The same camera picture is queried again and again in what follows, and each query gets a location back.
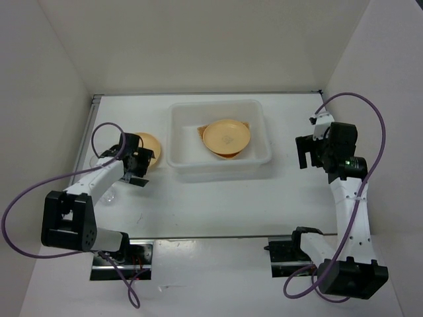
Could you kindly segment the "clear glass cup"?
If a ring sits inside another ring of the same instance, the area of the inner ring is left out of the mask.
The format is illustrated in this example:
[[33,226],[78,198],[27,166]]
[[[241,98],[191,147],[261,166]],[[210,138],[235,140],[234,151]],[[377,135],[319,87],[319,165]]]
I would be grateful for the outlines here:
[[112,205],[115,198],[116,198],[116,190],[114,186],[110,186],[102,195],[102,197],[99,199],[99,201],[104,205]]
[[95,155],[93,155],[93,156],[90,158],[90,160],[89,160],[89,166],[90,166],[91,168],[93,168],[93,167],[95,167],[95,166],[96,166],[97,162],[98,162],[98,157],[97,157],[97,156],[95,156]]

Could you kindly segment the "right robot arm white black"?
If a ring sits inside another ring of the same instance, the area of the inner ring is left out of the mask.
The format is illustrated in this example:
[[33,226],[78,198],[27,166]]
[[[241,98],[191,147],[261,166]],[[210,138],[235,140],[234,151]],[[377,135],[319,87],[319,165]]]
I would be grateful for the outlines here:
[[336,208],[338,242],[332,248],[319,229],[297,227],[289,244],[290,254],[312,261],[311,286],[291,299],[312,291],[330,302],[370,299],[388,280],[387,267],[378,263],[372,245],[367,212],[368,180],[375,167],[355,155],[358,130],[348,123],[316,123],[311,135],[297,137],[300,168],[322,168],[328,176]]

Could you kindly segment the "beige plastic plate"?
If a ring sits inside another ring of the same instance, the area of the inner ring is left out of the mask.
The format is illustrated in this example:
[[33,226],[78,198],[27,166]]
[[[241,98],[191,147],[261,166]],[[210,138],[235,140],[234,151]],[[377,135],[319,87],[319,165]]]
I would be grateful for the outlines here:
[[153,135],[145,132],[135,133],[140,137],[139,147],[153,151],[154,158],[151,159],[149,169],[153,170],[159,163],[162,154],[162,148],[159,140]]

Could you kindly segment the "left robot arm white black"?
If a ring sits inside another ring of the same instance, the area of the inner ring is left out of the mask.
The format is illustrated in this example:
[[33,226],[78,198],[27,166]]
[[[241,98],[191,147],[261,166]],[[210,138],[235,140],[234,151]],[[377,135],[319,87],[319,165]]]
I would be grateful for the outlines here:
[[117,264],[132,255],[125,232],[97,226],[95,205],[117,181],[144,187],[155,153],[133,133],[120,136],[119,143],[100,154],[94,170],[65,190],[51,191],[45,198],[41,242],[44,246],[79,252],[107,252]]

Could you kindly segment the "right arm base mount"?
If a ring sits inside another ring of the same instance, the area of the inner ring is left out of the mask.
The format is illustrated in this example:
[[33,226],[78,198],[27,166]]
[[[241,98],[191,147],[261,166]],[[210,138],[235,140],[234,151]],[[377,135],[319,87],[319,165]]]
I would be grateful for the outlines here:
[[270,256],[273,278],[289,277],[298,269],[311,265],[309,256],[294,249],[290,236],[270,237],[264,249]]

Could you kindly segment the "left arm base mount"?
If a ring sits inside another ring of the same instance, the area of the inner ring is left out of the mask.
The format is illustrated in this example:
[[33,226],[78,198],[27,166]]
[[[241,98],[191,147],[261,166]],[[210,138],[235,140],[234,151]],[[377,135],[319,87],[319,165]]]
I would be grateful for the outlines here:
[[[127,281],[150,280],[153,260],[154,241],[131,239],[126,253],[104,252],[116,265]],[[117,281],[119,273],[114,266],[100,255],[95,254],[91,266],[91,281]]]

